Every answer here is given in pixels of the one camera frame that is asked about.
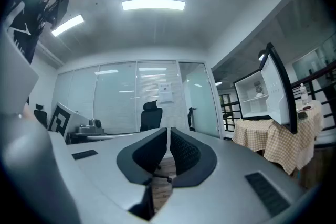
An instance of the ceiling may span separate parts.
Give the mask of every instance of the ceiling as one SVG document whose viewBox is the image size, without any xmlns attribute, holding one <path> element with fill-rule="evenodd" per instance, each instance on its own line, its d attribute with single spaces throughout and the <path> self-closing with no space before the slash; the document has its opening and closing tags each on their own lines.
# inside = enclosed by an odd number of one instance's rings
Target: ceiling
<svg viewBox="0 0 336 224">
<path fill-rule="evenodd" d="M 233 88 L 234 81 L 257 70 L 258 53 L 269 42 L 285 65 L 317 48 L 334 32 L 323 0 L 291 0 L 249 44 L 213 70 L 216 80 L 224 80 L 217 89 Z"/>
<path fill-rule="evenodd" d="M 251 0 L 180 0 L 185 10 L 128 10 L 125 0 L 70 0 L 62 23 L 84 23 L 54 37 L 47 25 L 41 44 L 62 63 L 96 52 L 140 46 L 210 46 Z"/>
</svg>

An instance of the black lamp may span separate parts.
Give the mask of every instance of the black lamp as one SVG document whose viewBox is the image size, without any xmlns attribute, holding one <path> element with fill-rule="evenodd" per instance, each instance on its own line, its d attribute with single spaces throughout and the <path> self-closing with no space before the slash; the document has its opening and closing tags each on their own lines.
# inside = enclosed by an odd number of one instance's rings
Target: black lamp
<svg viewBox="0 0 336 224">
<path fill-rule="evenodd" d="M 261 51 L 259 52 L 259 54 L 258 54 L 258 59 L 259 59 L 259 61 L 262 61 L 262 60 L 263 60 L 264 55 L 265 55 L 265 52 L 266 52 L 266 50 L 261 50 Z"/>
</svg>

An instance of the bottle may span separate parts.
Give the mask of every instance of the bottle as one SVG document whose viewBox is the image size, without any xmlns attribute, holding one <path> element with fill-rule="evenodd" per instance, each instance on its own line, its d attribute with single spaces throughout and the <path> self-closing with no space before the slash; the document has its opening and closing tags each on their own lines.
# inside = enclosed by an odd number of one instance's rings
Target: bottle
<svg viewBox="0 0 336 224">
<path fill-rule="evenodd" d="M 308 101 L 307 89 L 303 85 L 303 83 L 301 83 L 300 85 L 300 92 L 301 92 L 302 105 L 305 106 L 309 103 L 309 101 Z"/>
</svg>

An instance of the tablecloth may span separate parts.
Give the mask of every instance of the tablecloth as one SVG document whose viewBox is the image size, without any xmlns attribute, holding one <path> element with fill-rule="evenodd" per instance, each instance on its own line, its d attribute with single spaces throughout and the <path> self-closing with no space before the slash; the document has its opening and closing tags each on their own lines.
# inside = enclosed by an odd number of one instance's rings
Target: tablecloth
<svg viewBox="0 0 336 224">
<path fill-rule="evenodd" d="M 250 121 L 239 119 L 233 141 L 253 151 L 265 150 L 264 158 L 280 164 L 287 174 L 302 169 L 313 157 L 314 139 L 323 126 L 322 105 L 311 100 L 308 118 L 298 121 L 298 132 L 292 134 L 274 120 Z"/>
</svg>

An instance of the black railing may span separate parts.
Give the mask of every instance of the black railing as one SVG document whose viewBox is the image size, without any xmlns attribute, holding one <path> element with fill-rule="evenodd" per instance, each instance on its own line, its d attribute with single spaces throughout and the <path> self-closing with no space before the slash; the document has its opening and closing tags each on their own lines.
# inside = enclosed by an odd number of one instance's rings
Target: black railing
<svg viewBox="0 0 336 224">
<path fill-rule="evenodd" d="M 318 90 L 314 89 L 313 86 L 313 80 L 318 80 L 321 88 Z M 333 117 L 334 123 L 336 123 L 336 61 L 332 62 L 331 64 L 327 65 L 326 67 L 322 68 L 321 70 L 312 73 L 311 75 L 296 81 L 291 84 L 294 99 L 298 100 L 301 98 L 301 92 L 300 92 L 300 85 L 303 83 L 307 88 L 308 95 L 311 96 L 313 100 L 316 100 L 316 93 L 322 92 L 324 93 L 326 97 L 326 101 L 321 102 L 322 105 L 329 104 L 331 113 L 323 115 L 324 118 Z M 227 132 L 233 132 L 233 130 L 229 130 L 229 126 L 235 127 L 235 121 L 241 118 L 241 111 L 240 110 L 233 110 L 228 111 L 226 108 L 231 107 L 234 105 L 239 105 L 239 102 L 231 102 L 228 104 L 222 104 L 222 108 L 224 108 L 224 111 L 222 111 L 223 114 L 223 120 L 225 120 L 224 126 L 225 131 Z M 235 112 L 240 112 L 240 117 L 234 117 Z M 323 131 L 331 130 L 336 128 L 336 125 L 328 126 L 323 128 Z"/>
</svg>

